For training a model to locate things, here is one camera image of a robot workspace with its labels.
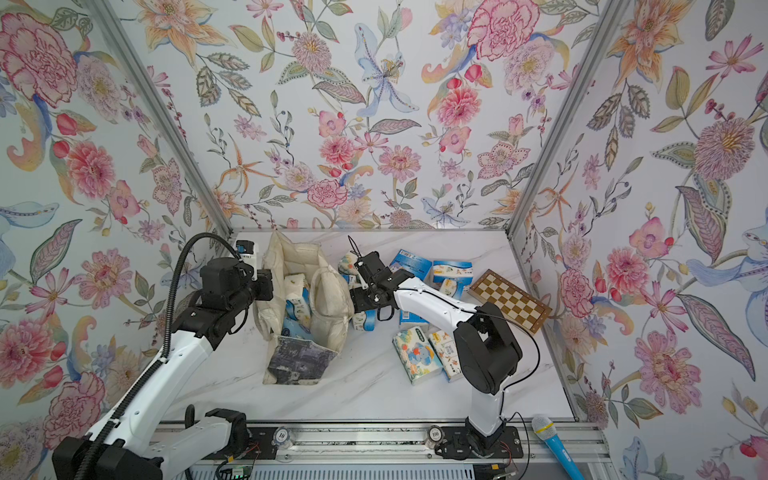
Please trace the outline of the cream canvas tote bag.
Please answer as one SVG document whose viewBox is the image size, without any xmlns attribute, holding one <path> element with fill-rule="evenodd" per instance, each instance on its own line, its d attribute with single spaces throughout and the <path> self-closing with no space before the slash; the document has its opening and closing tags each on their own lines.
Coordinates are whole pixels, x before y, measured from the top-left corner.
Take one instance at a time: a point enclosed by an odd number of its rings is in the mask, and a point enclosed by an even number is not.
<svg viewBox="0 0 768 480">
<path fill-rule="evenodd" d="M 347 282 L 321 247 L 275 232 L 262 267 L 273 298 L 255 304 L 256 326 L 268 342 L 266 385 L 314 385 L 342 351 L 354 307 Z"/>
</svg>

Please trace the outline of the orange blue tissue pack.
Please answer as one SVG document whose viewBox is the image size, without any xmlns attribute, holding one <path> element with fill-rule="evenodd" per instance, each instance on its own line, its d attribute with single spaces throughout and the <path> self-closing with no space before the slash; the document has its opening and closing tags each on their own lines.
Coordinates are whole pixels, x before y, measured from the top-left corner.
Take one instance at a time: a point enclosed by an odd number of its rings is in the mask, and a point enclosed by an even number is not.
<svg viewBox="0 0 768 480">
<path fill-rule="evenodd" d="M 429 334 L 428 338 L 442 363 L 447 380 L 454 382 L 461 379 L 463 374 L 453 337 L 444 331 L 434 331 Z"/>
</svg>

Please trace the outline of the green cartoon tissue pack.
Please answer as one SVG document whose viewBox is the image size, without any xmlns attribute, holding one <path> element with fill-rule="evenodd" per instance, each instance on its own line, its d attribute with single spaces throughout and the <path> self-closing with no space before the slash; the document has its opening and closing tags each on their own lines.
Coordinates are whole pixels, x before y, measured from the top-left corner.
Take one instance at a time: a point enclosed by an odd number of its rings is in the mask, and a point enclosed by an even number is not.
<svg viewBox="0 0 768 480">
<path fill-rule="evenodd" d="M 412 385 L 443 372 L 442 362 L 421 328 L 412 327 L 398 332 L 392 343 Z"/>
</svg>

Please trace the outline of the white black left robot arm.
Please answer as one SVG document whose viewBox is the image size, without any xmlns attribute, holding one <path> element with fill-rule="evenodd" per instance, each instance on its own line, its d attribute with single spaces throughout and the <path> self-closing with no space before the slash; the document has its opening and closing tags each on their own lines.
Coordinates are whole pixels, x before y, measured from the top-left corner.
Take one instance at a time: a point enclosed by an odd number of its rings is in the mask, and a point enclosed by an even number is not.
<svg viewBox="0 0 768 480">
<path fill-rule="evenodd" d="M 151 442 L 166 411 L 196 370 L 233 333 L 237 317 L 273 297 L 272 273 L 236 258 L 202 269 L 197 304 L 170 327 L 170 343 L 116 407 L 52 455 L 59 479 L 172 479 L 212 454 L 238 456 L 250 443 L 244 413 L 216 408 L 158 444 Z"/>
</svg>

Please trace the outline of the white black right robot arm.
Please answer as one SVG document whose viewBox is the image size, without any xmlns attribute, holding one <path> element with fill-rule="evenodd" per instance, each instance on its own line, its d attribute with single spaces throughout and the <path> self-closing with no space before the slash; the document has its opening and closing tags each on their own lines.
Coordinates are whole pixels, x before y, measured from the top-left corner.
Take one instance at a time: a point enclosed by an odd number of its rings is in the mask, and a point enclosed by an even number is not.
<svg viewBox="0 0 768 480">
<path fill-rule="evenodd" d="M 502 383 L 517 371 L 523 351 L 501 310 L 456 300 L 405 270 L 392 271 L 371 252 L 354 262 L 363 285 L 351 291 L 356 312 L 390 307 L 420 316 L 450 334 L 460 368 L 474 388 L 468 433 L 490 445 L 504 430 Z"/>
</svg>

